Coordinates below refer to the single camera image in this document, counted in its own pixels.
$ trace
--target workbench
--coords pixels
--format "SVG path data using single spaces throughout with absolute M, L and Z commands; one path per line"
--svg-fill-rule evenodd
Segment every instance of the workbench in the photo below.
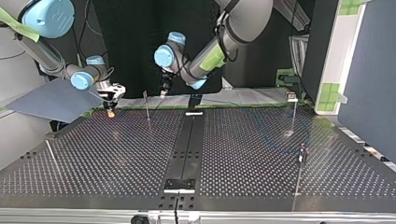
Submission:
M 207 220 L 396 222 L 396 174 L 311 109 L 203 112 L 153 110 L 148 120 L 145 110 L 114 119 L 98 111 L 77 120 L 0 172 L 0 223 L 152 213 L 172 222 L 175 212 L 181 220 L 201 212 Z

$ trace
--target white wall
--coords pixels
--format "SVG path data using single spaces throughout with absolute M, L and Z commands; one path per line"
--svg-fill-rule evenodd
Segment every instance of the white wall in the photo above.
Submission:
M 0 59 L 21 52 L 8 31 L 0 29 Z M 0 60 L 0 108 L 43 84 L 43 77 L 27 53 Z M 0 170 L 42 143 L 49 131 L 46 119 L 0 110 Z

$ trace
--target metal bracket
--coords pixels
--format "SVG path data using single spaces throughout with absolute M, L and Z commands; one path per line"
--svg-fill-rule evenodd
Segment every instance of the metal bracket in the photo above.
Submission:
M 340 102 L 343 105 L 347 104 L 347 97 L 343 94 L 340 94 L 339 98 L 338 98 L 338 102 Z
M 183 179 L 168 179 L 165 183 L 164 193 L 181 193 L 181 194 L 192 194 L 195 193 L 194 179 L 183 180 Z

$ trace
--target black curtain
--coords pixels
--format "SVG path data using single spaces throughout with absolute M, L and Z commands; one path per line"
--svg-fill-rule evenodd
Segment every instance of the black curtain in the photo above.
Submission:
M 219 7 L 213 0 L 100 0 L 93 1 L 107 46 L 109 63 L 116 68 L 112 81 L 126 86 L 126 98 L 158 95 L 161 69 L 154 63 L 156 48 L 169 32 L 187 37 L 186 53 L 194 58 L 213 38 Z M 221 70 L 212 74 L 202 93 L 221 90 Z M 180 78 L 171 94 L 197 93 Z

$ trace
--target black cable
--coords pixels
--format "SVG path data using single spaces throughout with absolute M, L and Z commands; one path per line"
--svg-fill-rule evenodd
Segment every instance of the black cable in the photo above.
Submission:
M 26 52 L 26 50 L 24 50 L 23 52 L 21 52 L 21 53 L 19 53 L 19 54 L 13 55 L 13 56 L 5 57 L 5 58 L 0 58 L 0 60 L 13 59 L 13 58 L 16 58 L 16 57 L 21 56 L 21 55 L 24 54 L 25 52 Z
M 219 26 L 216 28 L 216 39 L 218 40 L 221 52 L 224 54 L 224 57 L 225 57 L 224 62 L 229 61 L 229 62 L 233 63 L 236 61 L 236 59 L 238 59 L 238 50 L 236 50 L 235 57 L 233 59 L 227 53 L 227 48 L 225 47 L 224 40 L 223 40 L 224 30 L 225 30 L 225 26 L 224 26 L 225 17 L 226 16 L 224 15 L 223 18 L 221 19 Z
M 298 6 L 298 0 L 296 0 L 296 3 L 294 4 L 293 13 L 291 16 L 291 38 L 293 38 L 293 36 L 294 36 L 294 18 L 295 18 L 296 12 L 297 12 L 297 6 Z M 296 58 L 294 57 L 294 47 L 293 47 L 292 40 L 291 40 L 291 58 L 294 60 L 294 63 L 296 64 L 296 71 L 295 71 L 296 74 L 295 75 L 297 75 L 297 77 L 300 79 L 300 83 L 301 83 L 301 85 L 299 85 L 300 97 L 302 97 L 302 94 L 303 94 L 301 86 L 303 86 L 305 93 L 308 95 L 308 91 L 306 91 L 306 87 L 303 83 L 303 79 L 300 76 L 299 72 L 297 71 L 297 61 L 296 61 Z
M 85 34 L 85 30 L 87 29 L 87 21 L 88 21 L 88 17 L 89 17 L 89 13 L 91 11 L 91 6 L 92 6 L 92 0 L 87 0 L 89 1 L 87 4 L 88 6 L 85 8 L 84 10 L 84 25 L 82 26 L 82 30 L 81 30 L 81 34 L 79 36 L 79 40 L 78 40 L 78 52 L 81 54 L 81 56 L 83 57 L 83 62 L 85 62 L 85 60 L 88 58 L 85 53 L 82 51 L 81 48 L 81 43 L 82 43 L 82 37 Z M 101 56 L 105 56 L 107 54 L 107 51 L 102 53 Z
M 182 58 L 182 61 L 184 61 L 184 59 L 187 59 L 186 60 L 186 62 L 183 62 L 183 64 L 180 66 L 180 62 L 178 61 L 178 57 L 177 57 L 177 54 L 176 53 L 174 53 L 174 55 L 175 55 L 175 60 L 176 60 L 176 63 L 177 63 L 177 72 L 176 72 L 176 74 L 179 76 L 179 77 L 181 77 L 181 70 L 185 70 L 186 71 L 186 73 L 187 73 L 187 75 L 189 75 L 189 77 L 191 77 L 191 78 L 193 78 L 193 79 L 195 79 L 195 80 L 208 80 L 209 79 L 209 77 L 195 77 L 195 76 L 193 76 L 192 75 L 192 73 L 190 72 L 190 69 L 189 68 L 186 68 L 186 64 L 187 64 L 187 62 L 189 61 L 189 56 L 188 56 L 188 54 L 184 54 L 183 55 L 183 58 Z
M 178 204 L 178 199 L 176 200 L 176 206 L 175 206 L 175 223 L 178 224 L 178 215 L 177 215 L 177 204 Z
M 90 1 L 90 3 L 88 4 L 88 7 L 86 9 L 87 9 L 87 11 L 90 11 L 92 0 L 87 0 L 87 1 Z M 81 49 L 82 37 L 84 36 L 86 28 L 87 28 L 87 19 L 84 19 L 84 25 L 82 26 L 81 34 L 79 35 L 79 40 L 78 40 L 78 50 L 79 50 L 79 53 L 82 55 L 82 57 L 84 57 L 83 61 L 85 61 L 87 59 L 87 56 L 84 54 L 84 52 Z

